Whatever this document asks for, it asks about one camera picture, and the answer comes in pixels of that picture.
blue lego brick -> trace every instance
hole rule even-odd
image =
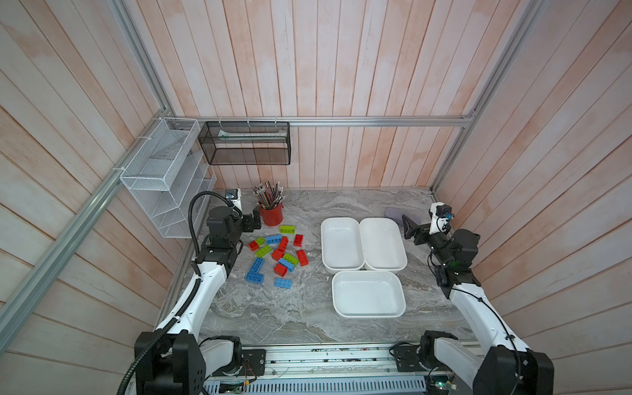
[[[292,287],[292,280],[288,280],[288,279],[276,279],[274,280],[274,286],[275,287],[279,287],[279,288],[291,288]]]
[[[264,281],[264,275],[259,273],[248,272],[246,281],[253,284],[261,284]]]
[[[281,242],[282,238],[283,236],[281,236],[280,234],[275,234],[274,236],[266,237],[265,240],[268,242],[268,244],[278,244]]]
[[[255,262],[250,267],[249,271],[251,273],[259,273],[259,270],[261,270],[261,266],[263,265],[264,265],[264,260],[262,258],[257,258],[255,259]]]
[[[287,267],[289,272],[294,271],[294,265],[291,262],[288,262],[287,260],[281,258],[281,259],[279,259],[279,263],[281,265]]]

marble tabletop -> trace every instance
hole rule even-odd
[[[245,213],[255,206],[255,197],[243,190]],[[405,313],[396,319],[345,319],[334,310],[331,279],[320,252],[320,223],[330,217],[352,217],[358,221],[383,217],[387,207],[397,207],[427,220],[432,203],[430,192],[422,188],[290,190],[285,193],[282,224],[295,225],[302,234],[309,265],[297,267],[285,278],[291,289],[275,287],[277,262],[270,254],[260,273],[264,283],[244,280],[256,256],[247,244],[258,236],[279,234],[279,227],[262,226],[245,233],[246,244],[226,283],[217,292],[204,318],[200,335],[239,336],[243,344],[303,344],[382,341],[419,341],[427,329],[453,333],[460,339],[473,339],[467,322],[445,298],[426,266],[428,246],[415,246],[404,240],[408,265],[397,274],[404,289]],[[295,254],[290,235],[288,252]]]

white plastic tray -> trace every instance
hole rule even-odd
[[[360,222],[360,239],[367,270],[398,273],[406,267],[408,258],[399,226],[390,218],[364,218]]]
[[[389,218],[333,217],[320,225],[322,261],[331,274],[343,270],[386,270],[398,273],[408,258],[399,227]]]
[[[395,318],[406,311],[401,282],[391,272],[339,272],[331,291],[336,313],[344,318]]]
[[[364,265],[360,224],[349,217],[327,218],[320,224],[322,263],[331,274]]]

toy building block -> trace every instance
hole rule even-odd
[[[288,272],[288,268],[281,264],[277,264],[274,268],[274,272],[278,274],[279,276],[284,277],[286,273]]]
[[[284,254],[285,253],[283,251],[276,250],[275,252],[272,253],[272,259],[278,262],[279,259],[283,258]]]
[[[289,263],[293,264],[294,266],[298,265],[298,259],[296,259],[296,257],[293,257],[292,255],[288,253],[283,255],[283,259],[287,260]]]
[[[253,284],[262,284],[264,281],[264,275],[259,273],[248,272],[246,274],[246,281]]]
[[[251,273],[259,273],[259,270],[261,270],[261,266],[263,266],[263,265],[264,265],[264,260],[262,258],[257,258],[257,259],[255,259],[255,262],[250,267],[249,272],[251,272]]]
[[[257,244],[257,241],[253,241],[252,243],[250,243],[248,245],[250,247],[251,250],[253,251],[257,251],[259,249],[259,244]]]
[[[279,259],[279,263],[288,268],[289,272],[292,273],[294,271],[294,265],[291,262],[281,258]]]
[[[275,287],[279,287],[279,288],[291,288],[292,287],[292,280],[288,280],[288,279],[276,279],[274,280],[274,286]]]
[[[278,244],[281,242],[282,238],[283,236],[281,236],[280,234],[275,234],[274,236],[266,237],[265,240],[268,242],[268,244]]]
[[[279,230],[281,233],[294,233],[294,225],[281,225]]]
[[[277,250],[285,252],[285,249],[288,247],[288,243],[289,243],[289,239],[283,236],[279,244],[279,248],[277,248]]]
[[[296,256],[298,257],[298,261],[301,262],[301,266],[307,266],[310,264],[310,261],[307,260],[307,254],[305,254],[305,251],[298,250],[296,252]]]
[[[263,258],[265,254],[269,253],[270,251],[272,251],[272,249],[270,248],[269,245],[266,244],[263,247],[259,248],[257,251],[255,251],[255,255],[258,256],[259,258]]]
[[[294,236],[294,246],[300,247],[302,245],[303,245],[303,235],[297,234],[296,236]]]

wire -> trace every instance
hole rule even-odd
[[[430,263],[431,263],[431,262],[432,262],[432,265],[433,265],[433,266],[437,266],[437,265],[435,265],[435,264],[434,264],[434,261],[432,260],[432,254],[433,254],[433,253],[434,253],[434,252],[433,252],[432,250],[430,250],[430,253],[428,254],[428,258],[426,259],[426,263],[428,264],[428,269],[430,269],[430,271],[431,271],[432,275],[433,275],[433,276],[435,276],[435,277],[437,277],[437,273],[436,273],[436,271],[435,271],[435,270],[433,270],[433,269],[430,267]]]
[[[248,369],[250,370],[250,373],[252,373],[252,375],[255,376],[255,378],[250,381],[250,382],[253,382],[253,381],[257,380],[259,377],[252,370],[252,367],[250,366],[250,360],[246,360],[246,362],[248,362]]]
[[[439,368],[439,366],[435,366],[434,368],[430,369],[430,371],[428,371],[428,374],[426,374],[426,392],[428,392],[428,386],[430,385],[430,374],[436,369]]]
[[[393,346],[389,348],[389,354],[391,354],[391,356],[395,358],[397,361],[401,361],[404,358],[401,358],[400,356],[393,354],[393,350],[395,349],[395,347],[403,346],[404,344],[408,344],[409,346],[419,347],[419,344],[413,344],[407,341],[401,341],[399,343],[393,344]]]
[[[210,233],[204,236],[204,240],[202,240],[202,248],[206,247],[206,243],[210,240]]]
[[[200,268],[195,262],[189,262],[189,264],[193,267],[193,271],[195,271],[195,274],[198,276],[198,278],[195,279],[195,283],[193,284],[193,289],[191,290],[191,293],[189,294],[189,296],[187,296],[185,302],[182,304],[182,307],[178,310],[176,315],[171,320],[169,320],[169,322],[162,329],[159,329],[155,333],[154,338],[146,345],[143,351],[138,354],[138,356],[134,359],[134,362],[131,363],[130,367],[127,369],[127,372],[123,375],[123,379],[121,380],[118,390],[116,391],[116,395],[125,395],[127,386],[129,385],[131,378],[134,376],[134,372],[136,372],[136,369],[140,362],[145,358],[145,356],[147,356],[149,351],[152,351],[156,344],[158,344],[158,342],[162,340],[167,332],[169,332],[171,327],[178,322],[179,318],[185,313],[186,309],[193,301],[193,298],[195,297],[195,294],[200,287],[200,283],[202,282],[202,273],[200,273]]]
[[[242,213],[241,210],[237,207],[235,207],[235,204],[232,203],[230,200],[228,200],[226,197],[220,195],[217,192],[213,192],[213,191],[202,191],[200,193],[198,193],[197,195],[195,195],[192,199],[191,199],[191,203],[189,203],[189,215],[188,215],[188,220],[189,220],[189,232],[191,233],[191,239],[193,239],[193,247],[195,247],[195,255],[198,255],[200,253],[200,245],[197,242],[197,237],[195,236],[195,229],[193,228],[193,206],[195,205],[195,201],[198,200],[200,197],[205,196],[205,195],[211,195],[211,196],[215,196],[217,198],[219,198],[222,202],[226,203],[226,205],[230,208],[232,208],[233,210],[237,211],[237,214],[241,217]]]
[[[487,303],[485,303],[485,301],[483,300],[483,298],[478,297],[476,295],[474,295],[471,292],[467,292],[467,291],[463,291],[462,289],[458,289],[458,288],[453,288],[454,291],[459,291],[459,292],[463,292],[466,293],[468,295],[473,296],[476,300],[478,300],[480,303],[483,303],[492,313],[494,313],[494,315],[496,316],[496,318],[498,318],[498,321],[501,323],[502,325],[502,329],[505,331],[505,333],[507,334],[507,339],[509,339],[509,341],[511,341],[511,345],[514,348],[514,353],[515,353],[515,357],[516,357],[516,371],[517,371],[517,377],[516,377],[516,383],[514,384],[513,389],[511,389],[511,392],[509,393],[509,395],[513,395],[514,391],[516,390],[516,388],[518,387],[518,383],[520,382],[520,355],[518,354],[518,348],[516,347],[516,344],[513,341],[513,335],[509,334],[509,331],[507,330],[507,327],[505,327],[504,322],[502,321],[501,317],[496,313],[496,311],[494,311],[494,309],[488,305]]]

